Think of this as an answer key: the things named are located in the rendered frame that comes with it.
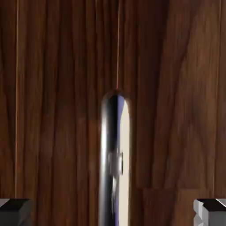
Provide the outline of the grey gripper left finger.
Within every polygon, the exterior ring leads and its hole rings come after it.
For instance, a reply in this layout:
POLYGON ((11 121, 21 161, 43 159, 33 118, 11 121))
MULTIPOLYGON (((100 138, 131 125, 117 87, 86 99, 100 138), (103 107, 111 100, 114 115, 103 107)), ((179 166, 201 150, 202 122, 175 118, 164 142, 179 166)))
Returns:
POLYGON ((0 198, 0 226, 33 226, 30 199, 0 198))

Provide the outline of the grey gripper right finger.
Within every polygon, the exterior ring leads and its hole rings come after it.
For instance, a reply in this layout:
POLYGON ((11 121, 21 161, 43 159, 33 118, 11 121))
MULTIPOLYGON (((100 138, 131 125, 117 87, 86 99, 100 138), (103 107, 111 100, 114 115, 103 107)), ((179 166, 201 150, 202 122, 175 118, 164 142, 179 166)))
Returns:
POLYGON ((195 199, 193 226, 226 226, 226 199, 195 199))

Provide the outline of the dark wood drawer front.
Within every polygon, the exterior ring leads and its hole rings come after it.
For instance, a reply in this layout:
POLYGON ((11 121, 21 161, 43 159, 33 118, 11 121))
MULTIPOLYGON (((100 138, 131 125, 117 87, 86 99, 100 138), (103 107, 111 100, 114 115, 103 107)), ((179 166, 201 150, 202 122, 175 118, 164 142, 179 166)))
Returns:
POLYGON ((131 226, 226 198, 226 0, 0 0, 0 198, 98 226, 100 111, 132 124, 131 226))

